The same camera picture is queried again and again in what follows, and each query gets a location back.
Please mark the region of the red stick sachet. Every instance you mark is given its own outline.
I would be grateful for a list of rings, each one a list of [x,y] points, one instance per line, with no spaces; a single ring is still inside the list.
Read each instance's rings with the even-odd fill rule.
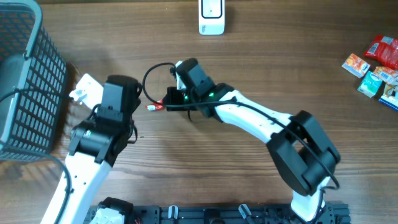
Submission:
[[[164,109],[163,100],[159,100],[156,103],[146,105],[146,109],[149,111],[160,111]]]

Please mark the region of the orange small box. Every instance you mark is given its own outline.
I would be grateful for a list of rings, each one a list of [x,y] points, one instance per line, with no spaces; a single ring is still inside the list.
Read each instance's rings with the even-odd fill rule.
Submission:
[[[358,78],[362,78],[370,69],[370,64],[355,54],[351,54],[342,67]]]
[[[388,85],[397,85],[397,70],[393,70],[389,67],[378,66],[375,68],[374,74]]]

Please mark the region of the teal small box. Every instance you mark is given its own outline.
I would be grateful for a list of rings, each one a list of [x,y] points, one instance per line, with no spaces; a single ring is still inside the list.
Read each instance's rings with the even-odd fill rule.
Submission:
[[[377,75],[368,71],[362,79],[362,82],[357,90],[369,98],[372,98],[376,95],[382,83],[383,81]]]

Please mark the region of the white cream snack bag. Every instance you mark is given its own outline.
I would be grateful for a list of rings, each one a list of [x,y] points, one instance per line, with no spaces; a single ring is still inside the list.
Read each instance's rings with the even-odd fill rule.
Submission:
[[[378,102],[398,111],[398,90],[397,85],[385,84],[384,91]]]

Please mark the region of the red candy bag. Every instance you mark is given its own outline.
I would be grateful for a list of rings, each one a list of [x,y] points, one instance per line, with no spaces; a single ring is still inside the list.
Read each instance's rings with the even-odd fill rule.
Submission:
[[[363,55],[377,60],[385,67],[397,70],[397,38],[377,35]]]

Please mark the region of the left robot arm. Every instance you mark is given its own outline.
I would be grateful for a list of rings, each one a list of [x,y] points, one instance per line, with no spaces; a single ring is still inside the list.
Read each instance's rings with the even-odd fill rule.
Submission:
[[[82,223],[118,154],[137,137],[132,119],[140,105],[142,85],[133,77],[110,75],[101,103],[71,131],[67,168],[42,223]]]

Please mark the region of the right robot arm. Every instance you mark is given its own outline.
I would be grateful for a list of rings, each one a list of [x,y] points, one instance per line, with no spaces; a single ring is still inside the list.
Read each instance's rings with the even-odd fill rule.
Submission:
[[[258,138],[293,191],[292,211],[307,223],[320,217],[329,181],[334,190],[340,187],[334,171],[341,156],[312,114],[280,113],[255,103],[226,83],[216,84],[195,58],[173,64],[170,73],[177,85],[167,90],[167,110],[197,110]]]

